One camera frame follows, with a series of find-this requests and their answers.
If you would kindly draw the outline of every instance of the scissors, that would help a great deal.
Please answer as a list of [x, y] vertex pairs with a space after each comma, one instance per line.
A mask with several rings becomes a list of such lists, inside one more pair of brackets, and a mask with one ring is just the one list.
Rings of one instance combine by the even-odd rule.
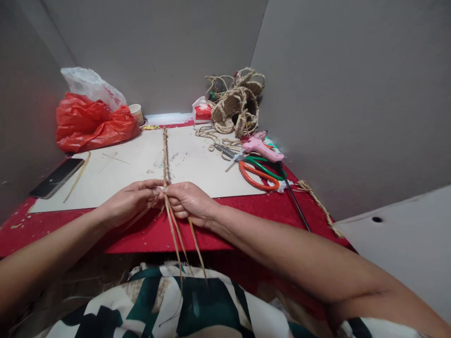
[[[235, 155], [237, 154], [233, 150], [230, 150], [222, 145], [216, 145], [216, 148], [219, 149], [220, 151], [222, 151], [225, 155], [227, 155], [227, 157], [230, 157], [231, 159], [234, 158]], [[246, 156], [245, 157], [243, 155], [240, 155], [240, 156], [238, 156], [236, 161], [239, 164], [240, 172], [243, 175], [244, 179], [252, 186], [256, 187], [257, 189], [264, 190], [264, 191], [274, 191], [279, 188], [279, 180], [283, 180], [283, 178], [276, 174], [273, 174], [268, 169], [266, 169], [263, 165], [258, 163], [258, 161], [269, 162], [267, 159], [265, 159], [263, 157], [256, 157], [256, 156]], [[255, 168], [252, 168], [251, 166], [247, 165], [245, 162], [253, 164], [256, 168], [261, 169], [261, 171], [255, 169]], [[258, 175], [261, 178], [267, 179], [269, 182], [272, 182], [274, 184], [274, 186], [267, 186], [267, 185], [263, 185], [263, 184], [260, 184], [256, 181], [254, 181], [248, 175], [247, 171]]]

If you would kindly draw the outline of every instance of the smartphone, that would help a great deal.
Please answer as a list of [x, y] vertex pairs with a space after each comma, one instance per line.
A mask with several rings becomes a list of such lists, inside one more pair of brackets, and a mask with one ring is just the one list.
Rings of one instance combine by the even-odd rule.
[[30, 196], [49, 199], [55, 192], [80, 168], [85, 160], [67, 159], [56, 168], [47, 178], [34, 188]]

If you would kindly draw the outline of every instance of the patterned clothing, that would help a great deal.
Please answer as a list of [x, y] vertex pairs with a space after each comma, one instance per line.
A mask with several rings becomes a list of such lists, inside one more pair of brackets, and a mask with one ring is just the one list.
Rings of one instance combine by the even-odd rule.
[[[312, 333], [227, 276], [178, 264], [135, 268], [129, 281], [109, 289], [70, 313], [39, 338], [295, 337]], [[408, 327], [374, 318], [354, 318], [341, 338], [425, 337]]]

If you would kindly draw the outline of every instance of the green-handled scissors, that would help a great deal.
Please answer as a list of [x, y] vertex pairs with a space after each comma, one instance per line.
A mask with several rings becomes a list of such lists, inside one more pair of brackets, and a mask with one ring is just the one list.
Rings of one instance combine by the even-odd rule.
[[[226, 155], [234, 157], [237, 153], [222, 146], [222, 145], [216, 145], [216, 148], [218, 148], [220, 151], [224, 152]], [[263, 165], [261, 165], [258, 162], [265, 162], [265, 163], [271, 163], [270, 161], [268, 161], [267, 159], [265, 159], [264, 157], [258, 157], [258, 156], [240, 156], [241, 158], [238, 158], [238, 161], [245, 161], [246, 163], [250, 163], [252, 165], [254, 165], [256, 168], [260, 169], [262, 172], [264, 172], [265, 174], [275, 178], [278, 181], [283, 181], [284, 178], [282, 176], [276, 175], [273, 172], [269, 171], [268, 169], [266, 169]]]

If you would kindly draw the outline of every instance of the cardboard sheet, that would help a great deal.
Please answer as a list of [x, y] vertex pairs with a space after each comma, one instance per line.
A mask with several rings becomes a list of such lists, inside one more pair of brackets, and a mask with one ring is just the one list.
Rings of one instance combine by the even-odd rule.
[[[172, 183], [190, 181], [211, 197], [256, 195], [264, 192], [247, 183], [238, 165], [225, 172], [229, 162], [212, 140], [194, 135], [192, 126], [168, 129], [168, 156]], [[220, 135], [233, 139], [233, 134]], [[48, 200], [38, 199], [30, 213], [98, 207], [117, 191], [135, 181], [163, 178], [163, 131], [143, 131], [123, 144], [91, 151], [91, 158], [74, 191], [63, 203], [78, 171]], [[74, 155], [87, 158], [88, 153]], [[250, 174], [257, 182], [261, 180]]]

